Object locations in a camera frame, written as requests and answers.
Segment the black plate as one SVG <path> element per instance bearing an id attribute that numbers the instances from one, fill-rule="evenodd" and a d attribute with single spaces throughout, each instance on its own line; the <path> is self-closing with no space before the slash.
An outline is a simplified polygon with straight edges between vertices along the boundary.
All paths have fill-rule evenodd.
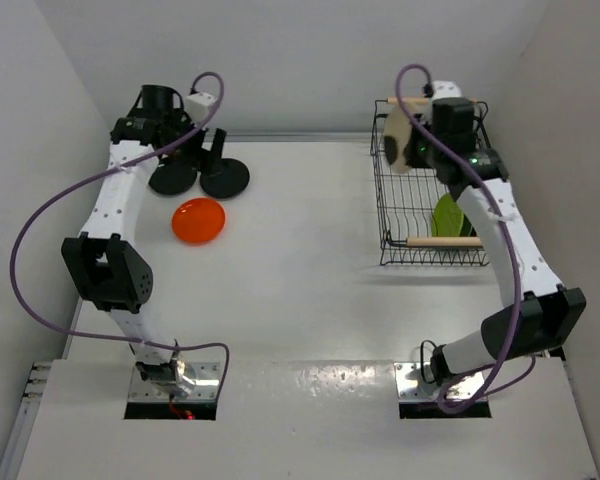
<path id="1" fill-rule="evenodd" d="M 174 160 L 157 166 L 149 179 L 150 189 L 158 195 L 172 197 L 187 192 L 195 183 L 198 172 L 189 163 Z"/>
<path id="2" fill-rule="evenodd" d="M 240 195 L 248 186 L 250 171 L 241 161 L 221 158 L 212 162 L 200 176 L 202 191 L 217 200 L 226 200 Z"/>

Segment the beige floral plate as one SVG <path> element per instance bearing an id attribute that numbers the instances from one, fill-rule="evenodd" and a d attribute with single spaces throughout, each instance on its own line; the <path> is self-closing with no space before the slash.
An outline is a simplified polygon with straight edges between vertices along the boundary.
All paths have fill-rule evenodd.
<path id="1" fill-rule="evenodd" d="M 384 154 L 393 174 L 407 174 L 415 162 L 413 126 L 399 106 L 387 115 L 383 130 Z"/>

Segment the orange plate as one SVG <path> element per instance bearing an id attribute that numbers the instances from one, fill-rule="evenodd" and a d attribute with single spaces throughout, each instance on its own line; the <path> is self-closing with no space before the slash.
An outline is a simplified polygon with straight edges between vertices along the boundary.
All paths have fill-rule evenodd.
<path id="1" fill-rule="evenodd" d="M 223 206 L 214 199 L 199 197 L 184 202 L 174 211 L 171 228 L 178 240 L 202 245 L 216 239 L 225 223 Z"/>

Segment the lime green plate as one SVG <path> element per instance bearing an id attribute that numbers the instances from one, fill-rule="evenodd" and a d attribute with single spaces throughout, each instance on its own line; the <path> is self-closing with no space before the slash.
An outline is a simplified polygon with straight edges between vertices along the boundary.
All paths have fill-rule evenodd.
<path id="1" fill-rule="evenodd" d="M 438 200 L 432 213 L 431 229 L 434 237 L 469 235 L 469 221 L 449 193 Z"/>

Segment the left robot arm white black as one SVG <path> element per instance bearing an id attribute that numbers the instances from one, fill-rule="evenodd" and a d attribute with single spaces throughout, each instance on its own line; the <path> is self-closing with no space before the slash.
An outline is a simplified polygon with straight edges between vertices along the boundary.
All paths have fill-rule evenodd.
<path id="1" fill-rule="evenodd" d="M 191 395 L 196 377 L 177 352 L 177 340 L 146 307 L 153 272 L 134 246 L 136 224 L 162 146 L 204 121 L 217 102 L 206 92 L 181 98 L 169 87 L 143 86 L 131 111 L 110 133 L 111 173 L 92 213 L 79 235 L 65 239 L 61 247 L 80 297 L 116 323 L 141 379 L 171 400 Z"/>

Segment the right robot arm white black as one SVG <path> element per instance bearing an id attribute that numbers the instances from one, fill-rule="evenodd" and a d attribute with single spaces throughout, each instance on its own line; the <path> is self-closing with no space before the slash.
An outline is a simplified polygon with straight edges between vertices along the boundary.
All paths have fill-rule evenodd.
<path id="1" fill-rule="evenodd" d="M 429 163 L 472 224 L 496 274 L 502 308 L 479 329 L 437 346 L 430 372 L 440 388 L 507 360 L 561 348 L 586 307 L 548 265 L 518 210 L 503 160 L 479 149 L 474 105 L 463 97 L 430 102 Z"/>

